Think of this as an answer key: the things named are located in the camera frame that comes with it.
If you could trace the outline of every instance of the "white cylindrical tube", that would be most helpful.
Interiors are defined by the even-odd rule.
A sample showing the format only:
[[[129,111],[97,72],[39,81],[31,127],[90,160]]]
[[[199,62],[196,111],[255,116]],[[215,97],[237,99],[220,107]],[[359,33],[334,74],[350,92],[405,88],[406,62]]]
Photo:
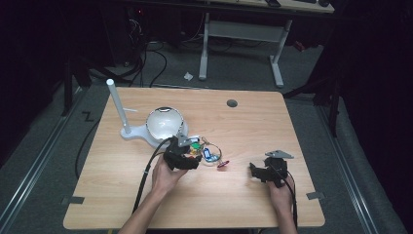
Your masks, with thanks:
[[[128,123],[127,115],[125,114],[124,107],[122,106],[121,99],[119,98],[118,92],[116,91],[115,82],[112,79],[106,81],[107,86],[109,87],[110,95],[112,96],[113,101],[115,102],[116,109],[118,109],[119,116],[121,117],[122,124],[125,129],[125,133],[131,133],[131,127]]]

